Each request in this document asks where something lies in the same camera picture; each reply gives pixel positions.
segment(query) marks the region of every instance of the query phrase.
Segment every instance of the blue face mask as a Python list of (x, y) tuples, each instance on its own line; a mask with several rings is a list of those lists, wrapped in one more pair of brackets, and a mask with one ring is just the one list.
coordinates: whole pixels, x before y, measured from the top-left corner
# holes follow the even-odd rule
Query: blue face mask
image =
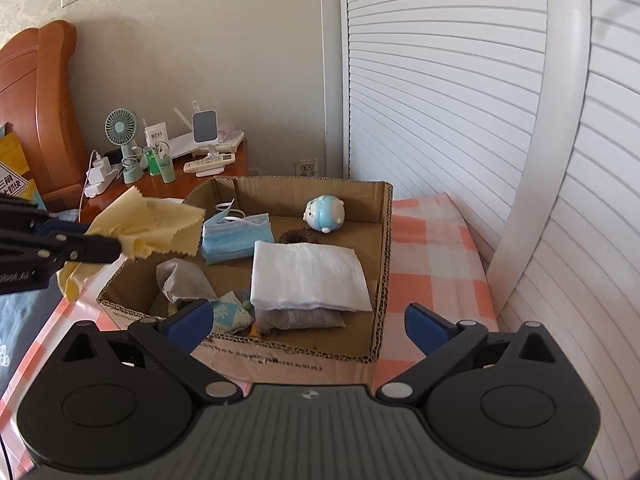
[(220, 212), (202, 226), (200, 252), (207, 265), (253, 256), (258, 240), (273, 243), (268, 213), (245, 218), (228, 216), (232, 211), (244, 216), (242, 211), (231, 209), (232, 205), (233, 202), (217, 205)]

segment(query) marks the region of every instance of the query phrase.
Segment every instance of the corrugated cardboard edge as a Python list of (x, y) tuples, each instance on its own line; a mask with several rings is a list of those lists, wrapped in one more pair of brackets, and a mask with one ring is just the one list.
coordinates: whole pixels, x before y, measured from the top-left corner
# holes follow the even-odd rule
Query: corrugated cardboard edge
[[(205, 186), (210, 180), (241, 180), (244, 178), (251, 178), (251, 179), (255, 179), (255, 178), (306, 178), (306, 177), (300, 177), (300, 176), (249, 176), (249, 177), (243, 177), (243, 176), (225, 176), (225, 177), (213, 177), (210, 178), (208, 180), (205, 180), (203, 183), (201, 183), (199, 186), (197, 186), (196, 188), (193, 189), (193, 191), (191, 191), (191, 193), (189, 193), (187, 195), (187, 197), (184, 199), (188, 200), (189, 197), (198, 189), (200, 189), (202, 186)], [(321, 177), (320, 180), (341, 180), (339, 178), (330, 178), (330, 177)], [(370, 181), (359, 181), (359, 180), (350, 180), (349, 182), (365, 182), (366, 184), (371, 184)], [(277, 349), (277, 350), (281, 350), (286, 352), (287, 354), (302, 354), (302, 355), (309, 355), (309, 356), (314, 356), (314, 357), (321, 357), (321, 358), (325, 358), (325, 359), (333, 359), (333, 360), (338, 360), (338, 361), (348, 361), (348, 362), (355, 362), (355, 363), (363, 363), (363, 364), (368, 364), (368, 363), (373, 363), (376, 362), (378, 360), (378, 358), (380, 357), (380, 348), (382, 346), (382, 333), (383, 333), (383, 329), (384, 329), (384, 322), (385, 322), (385, 316), (386, 316), (386, 302), (387, 302), (387, 298), (388, 298), (388, 284), (389, 284), (389, 265), (390, 265), (390, 260), (391, 260), (391, 213), (392, 213), (392, 203), (393, 203), (393, 186), (391, 184), (389, 184), (388, 182), (374, 182), (374, 184), (384, 184), (385, 185), (385, 190), (386, 190), (386, 194), (383, 197), (383, 200), (386, 199), (386, 211), (385, 211), (385, 215), (386, 215), (386, 232), (384, 233), (384, 239), (383, 239), (383, 246), (382, 246), (382, 254), (381, 254), (381, 261), (382, 261), (382, 266), (380, 269), (380, 279), (378, 280), (378, 290), (376, 291), (376, 299), (377, 299), (377, 305), (376, 305), (376, 309), (374, 311), (374, 318), (373, 318), (373, 331), (372, 331), (372, 335), (371, 335), (371, 344), (369, 346), (369, 355), (367, 357), (347, 357), (347, 356), (343, 356), (340, 354), (329, 354), (327, 352), (318, 352), (318, 351), (314, 351), (314, 350), (308, 350), (306, 348), (300, 348), (300, 347), (295, 347), (295, 346), (290, 346), (287, 345), (285, 343), (279, 343), (279, 342), (275, 342), (275, 341), (264, 341), (263, 339), (258, 339), (258, 338), (248, 338), (248, 337), (243, 337), (243, 336), (235, 336), (235, 335), (229, 335), (229, 334), (213, 334), (213, 335), (209, 335), (205, 341), (209, 341), (210, 343), (214, 343), (216, 339), (225, 339), (225, 340), (229, 340), (229, 341), (234, 341), (237, 343), (242, 343), (242, 344), (254, 344), (256, 346), (262, 346), (265, 348), (273, 348), (273, 349)], [(124, 262), (119, 268), (118, 270), (116, 270), (116, 272), (114, 272), (113, 276), (109, 279), (109, 281), (104, 285), (104, 287), (102, 288), (102, 290), (100, 291), (100, 293), (98, 294), (97, 297), (97, 302), (98, 304), (100, 304), (100, 306), (104, 307), (106, 312), (109, 313), (110, 310), (114, 311), (114, 314), (117, 313), (117, 317), (119, 317), (120, 319), (129, 319), (131, 322), (136, 321), (138, 319), (142, 319), (143, 317), (149, 317), (148, 314), (144, 314), (142, 312), (137, 312), (135, 310), (129, 310), (128, 308), (124, 308), (118, 304), (115, 303), (111, 303), (111, 301), (105, 300), (104, 299), (104, 294), (107, 290), (107, 288), (109, 288), (111, 282), (120, 274), (120, 272), (122, 271), (122, 269), (127, 265), (130, 264), (131, 261), (126, 261)]]

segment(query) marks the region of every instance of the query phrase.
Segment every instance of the folded white tissue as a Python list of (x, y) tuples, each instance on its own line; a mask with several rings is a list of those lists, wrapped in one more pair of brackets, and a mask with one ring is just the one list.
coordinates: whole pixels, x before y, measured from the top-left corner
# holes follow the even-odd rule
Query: folded white tissue
[(251, 303), (262, 310), (371, 311), (367, 282), (356, 253), (319, 244), (256, 242)]

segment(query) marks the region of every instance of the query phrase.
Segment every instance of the plush toy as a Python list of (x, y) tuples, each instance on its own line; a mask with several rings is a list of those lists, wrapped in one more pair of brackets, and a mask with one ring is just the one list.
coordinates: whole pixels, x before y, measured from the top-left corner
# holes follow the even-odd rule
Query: plush toy
[(306, 204), (302, 219), (316, 231), (329, 233), (344, 223), (344, 202), (332, 195), (322, 195)]

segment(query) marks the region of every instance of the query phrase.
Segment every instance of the green fan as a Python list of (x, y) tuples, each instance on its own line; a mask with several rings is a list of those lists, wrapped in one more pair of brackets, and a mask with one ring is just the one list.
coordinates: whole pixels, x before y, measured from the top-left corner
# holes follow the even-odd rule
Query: green fan
[(138, 118), (135, 113), (125, 108), (117, 108), (109, 114), (104, 123), (104, 131), (109, 139), (122, 150), (122, 167), (125, 184), (140, 180), (144, 169), (140, 165), (142, 150), (137, 146), (134, 137), (138, 132)]

